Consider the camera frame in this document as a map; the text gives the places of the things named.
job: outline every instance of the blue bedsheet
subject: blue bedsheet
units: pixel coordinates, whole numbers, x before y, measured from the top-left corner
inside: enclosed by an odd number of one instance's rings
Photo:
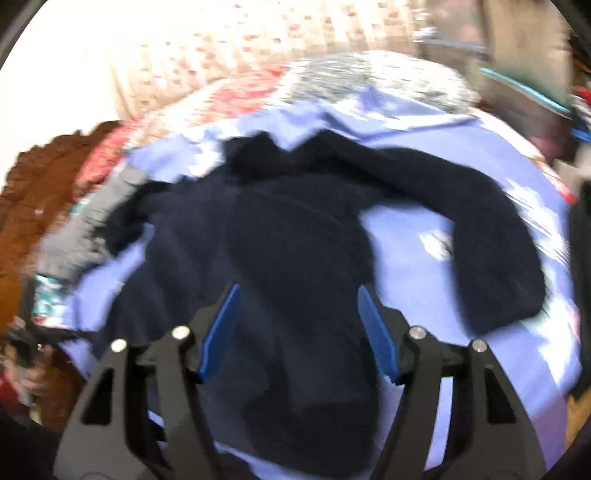
[[[304,102],[287,109],[253,113],[235,121],[195,127],[130,154],[128,161],[155,180],[201,176],[223,159],[220,141],[268,131],[289,150],[320,129],[332,129],[370,147],[400,145],[474,167],[495,179],[519,207],[540,249],[548,284],[544,311],[489,335],[490,343],[540,438],[548,466],[561,455],[566,428],[565,396],[575,382],[577,311],[567,268],[565,201],[542,172],[481,121],[448,115],[413,100],[368,89],[339,106]],[[450,259],[449,220],[414,203],[375,207],[362,215],[376,256],[376,280],[382,302],[400,309],[411,325],[423,325],[440,340],[466,345],[469,334],[457,308]],[[143,261],[151,236],[144,236],[117,259],[88,273],[67,300],[63,317],[70,327],[99,329],[126,278]],[[64,346],[85,374],[96,364],[84,343]],[[428,466],[441,462],[446,444],[452,382],[443,381]],[[382,382],[382,428],[376,455],[388,433],[401,389]],[[242,455],[261,478],[307,478],[277,465]]]

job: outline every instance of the blue gripper pad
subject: blue gripper pad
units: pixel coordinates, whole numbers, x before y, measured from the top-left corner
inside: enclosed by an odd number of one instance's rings
[[[240,287],[234,284],[218,308],[211,327],[203,338],[202,361],[197,373],[206,382],[217,372],[238,321]]]
[[[384,325],[371,293],[364,285],[360,286],[357,292],[357,310],[379,370],[396,383],[400,374],[396,343]]]

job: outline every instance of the pile of clothes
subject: pile of clothes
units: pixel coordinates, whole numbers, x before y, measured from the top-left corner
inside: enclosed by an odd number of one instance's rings
[[[520,379],[562,399],[579,364],[567,203],[533,147],[451,88],[426,102],[368,76],[363,55],[322,61],[310,72],[330,73],[324,96],[292,81],[297,94],[286,100],[285,87],[235,119],[159,112],[115,131],[118,147],[82,169],[78,204],[37,249],[30,315],[97,331],[62,346],[90,375],[116,338],[156,340],[240,284],[227,355],[199,388],[218,448],[260,478],[371,469],[400,391],[359,321],[364,283],[444,341],[487,338],[534,424],[547,425],[551,409]],[[359,78],[339,80],[337,61]],[[447,384],[430,466],[450,403]],[[154,395],[149,407],[158,414]],[[553,463],[562,441],[540,435]]]

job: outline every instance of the red object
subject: red object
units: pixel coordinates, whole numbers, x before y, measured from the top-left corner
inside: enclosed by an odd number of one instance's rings
[[[115,128],[90,152],[74,180],[74,200],[80,200],[106,180],[121,161],[123,146],[142,126],[141,118],[130,120]]]
[[[203,109],[200,124],[237,118],[261,109],[265,99],[275,92],[283,76],[282,65],[270,65],[256,72],[233,78],[216,91]]]
[[[587,102],[587,105],[591,106],[591,90],[583,87],[576,88],[577,95],[580,96]]]
[[[18,401],[18,393],[5,378],[4,372],[0,372],[0,403],[8,411],[19,411],[22,413],[28,411],[28,408]]]

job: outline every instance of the red patterned fabric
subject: red patterned fabric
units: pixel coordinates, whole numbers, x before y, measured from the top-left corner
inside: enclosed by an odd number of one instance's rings
[[[74,200],[81,199],[105,181],[111,170],[121,161],[122,147],[142,126],[142,118],[130,120],[115,128],[90,152],[74,181]]]
[[[237,118],[260,110],[263,101],[277,88],[284,69],[282,65],[273,65],[232,79],[208,99],[199,123]]]

